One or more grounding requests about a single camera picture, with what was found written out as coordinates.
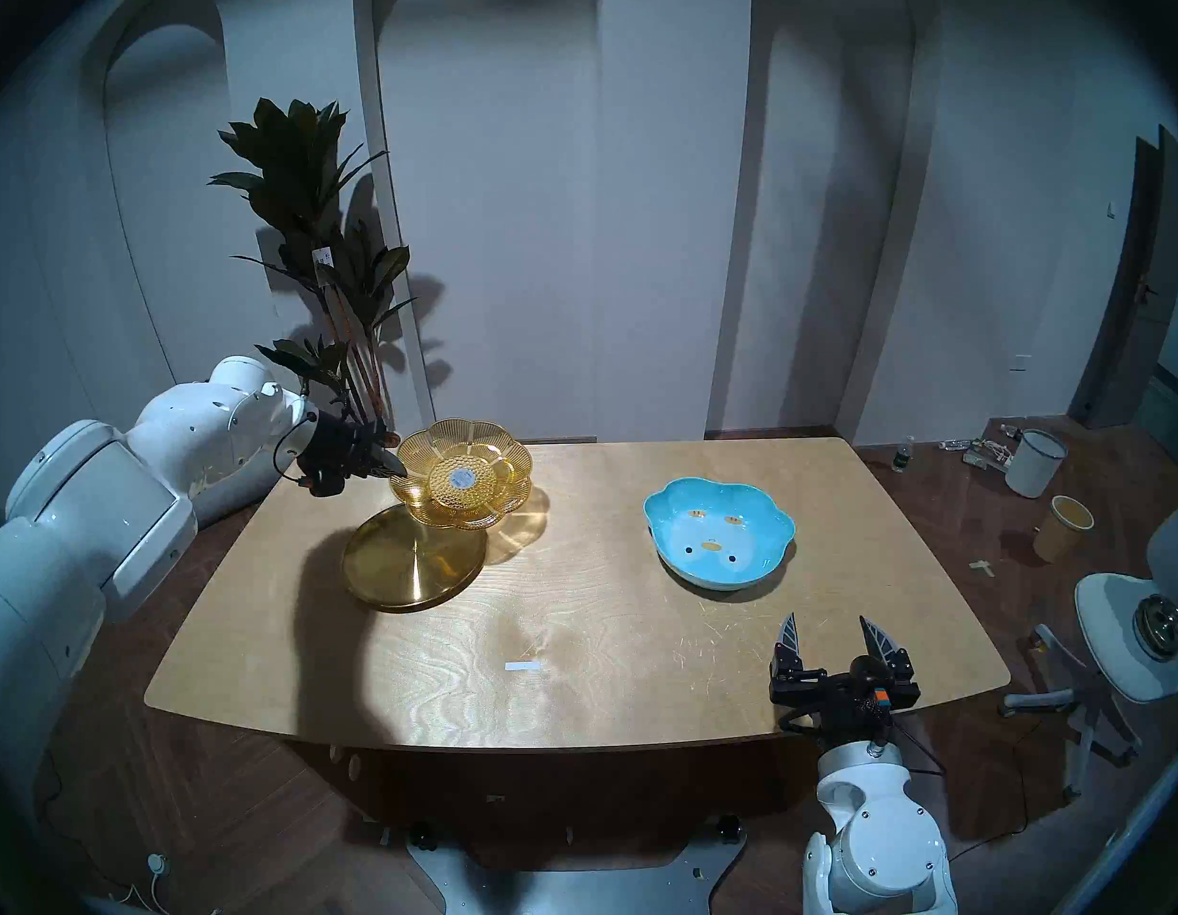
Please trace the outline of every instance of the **gold plate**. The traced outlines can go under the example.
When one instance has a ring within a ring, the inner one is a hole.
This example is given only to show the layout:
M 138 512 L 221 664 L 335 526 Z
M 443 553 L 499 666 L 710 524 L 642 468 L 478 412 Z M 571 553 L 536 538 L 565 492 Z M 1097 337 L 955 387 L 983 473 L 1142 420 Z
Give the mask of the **gold plate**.
M 340 568 L 353 597 L 385 612 L 432 606 L 466 586 L 483 566 L 484 531 L 430 528 L 393 505 L 360 525 Z
M 529 451 L 495 423 L 439 420 L 402 440 L 399 460 L 393 495 L 430 528 L 491 528 L 532 488 Z

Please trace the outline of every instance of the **yellow glass bowl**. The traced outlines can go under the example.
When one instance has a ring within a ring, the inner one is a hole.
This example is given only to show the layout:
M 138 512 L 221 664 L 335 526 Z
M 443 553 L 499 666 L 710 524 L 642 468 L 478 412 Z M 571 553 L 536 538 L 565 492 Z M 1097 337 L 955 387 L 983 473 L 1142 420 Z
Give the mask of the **yellow glass bowl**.
M 441 420 L 399 444 L 406 478 L 390 486 L 419 523 L 476 531 L 529 497 L 529 451 L 495 423 Z

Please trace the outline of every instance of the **flower-shaped bowl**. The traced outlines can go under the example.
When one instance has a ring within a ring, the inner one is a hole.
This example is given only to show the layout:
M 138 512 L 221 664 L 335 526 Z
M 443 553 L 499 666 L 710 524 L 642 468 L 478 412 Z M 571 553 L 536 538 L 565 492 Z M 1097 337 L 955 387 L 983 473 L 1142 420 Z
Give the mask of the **flower-shaped bowl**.
M 419 523 L 476 531 L 529 497 L 529 451 L 495 423 L 441 420 L 399 443 L 390 486 Z
M 748 484 L 676 478 L 644 500 L 657 553 L 679 577 L 709 590 L 757 583 L 785 557 L 796 524 Z

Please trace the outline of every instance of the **label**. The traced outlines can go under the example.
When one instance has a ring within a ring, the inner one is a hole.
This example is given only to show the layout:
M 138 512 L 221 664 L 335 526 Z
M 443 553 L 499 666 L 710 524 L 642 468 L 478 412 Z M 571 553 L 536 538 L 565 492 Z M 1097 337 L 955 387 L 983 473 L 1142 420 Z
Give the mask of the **label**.
M 449 473 L 449 483 L 464 492 L 468 488 L 475 488 L 475 473 L 469 469 L 455 469 Z

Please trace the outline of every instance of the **blue bowl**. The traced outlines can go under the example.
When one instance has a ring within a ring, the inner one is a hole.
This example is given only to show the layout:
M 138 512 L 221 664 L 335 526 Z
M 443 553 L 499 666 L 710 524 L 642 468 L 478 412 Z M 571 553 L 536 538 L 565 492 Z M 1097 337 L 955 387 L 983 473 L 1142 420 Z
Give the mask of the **blue bowl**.
M 748 484 L 676 478 L 644 499 L 644 513 L 661 559 L 709 590 L 757 583 L 796 535 L 770 495 Z

